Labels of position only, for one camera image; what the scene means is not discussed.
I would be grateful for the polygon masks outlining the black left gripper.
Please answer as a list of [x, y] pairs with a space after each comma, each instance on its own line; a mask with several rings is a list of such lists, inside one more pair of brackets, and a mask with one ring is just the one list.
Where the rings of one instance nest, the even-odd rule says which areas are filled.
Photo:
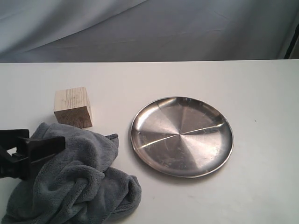
[[29, 139], [28, 129], [0, 131], [0, 177], [30, 178], [30, 165], [45, 163], [65, 150], [65, 137]]

